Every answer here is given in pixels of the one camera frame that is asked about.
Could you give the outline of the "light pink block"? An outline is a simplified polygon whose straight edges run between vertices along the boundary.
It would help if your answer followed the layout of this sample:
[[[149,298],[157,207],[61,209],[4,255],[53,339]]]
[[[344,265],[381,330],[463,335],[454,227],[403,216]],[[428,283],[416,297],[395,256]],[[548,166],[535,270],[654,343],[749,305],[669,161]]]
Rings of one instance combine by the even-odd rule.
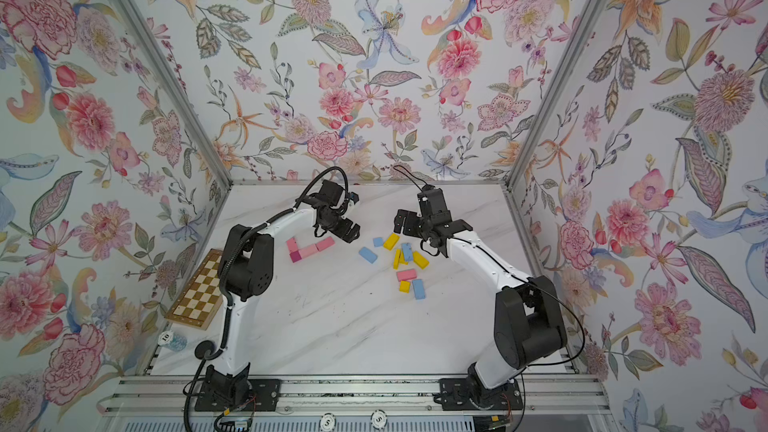
[[[306,259],[318,252],[319,250],[316,244],[311,244],[298,250],[298,253],[302,259]]]

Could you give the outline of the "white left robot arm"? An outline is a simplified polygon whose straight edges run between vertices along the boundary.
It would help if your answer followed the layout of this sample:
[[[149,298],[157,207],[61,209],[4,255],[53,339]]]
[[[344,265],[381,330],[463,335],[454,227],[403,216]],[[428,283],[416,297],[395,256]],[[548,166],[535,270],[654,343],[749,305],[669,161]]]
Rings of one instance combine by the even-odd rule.
[[[204,360],[208,363],[205,391],[215,391],[239,404],[250,390],[250,361],[240,349],[245,333],[253,327],[259,298],[275,275],[275,250],[279,241],[307,229],[317,238],[329,234],[346,243],[360,237],[360,226],[347,217],[359,202],[347,179],[342,184],[317,177],[291,207],[255,226],[230,229],[221,255],[219,287],[226,303],[220,341]]]

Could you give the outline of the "pink rectangular block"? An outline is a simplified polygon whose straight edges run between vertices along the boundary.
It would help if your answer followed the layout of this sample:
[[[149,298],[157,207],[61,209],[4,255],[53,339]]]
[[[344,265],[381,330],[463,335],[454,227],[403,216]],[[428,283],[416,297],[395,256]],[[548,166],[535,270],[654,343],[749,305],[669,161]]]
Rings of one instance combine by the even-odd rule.
[[[327,237],[316,243],[316,248],[319,252],[322,252],[335,244],[333,237]]]

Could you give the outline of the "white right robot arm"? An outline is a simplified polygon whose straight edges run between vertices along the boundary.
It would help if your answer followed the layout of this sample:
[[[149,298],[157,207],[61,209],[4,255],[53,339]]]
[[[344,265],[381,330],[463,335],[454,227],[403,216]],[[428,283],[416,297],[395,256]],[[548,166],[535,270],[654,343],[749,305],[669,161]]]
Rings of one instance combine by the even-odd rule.
[[[420,211],[400,209],[394,231],[420,239],[494,292],[492,342],[469,366],[458,392],[462,403],[487,410],[506,393],[511,379],[567,345],[561,302],[550,279],[513,267],[466,221],[453,218],[440,188],[425,185],[417,199]]]

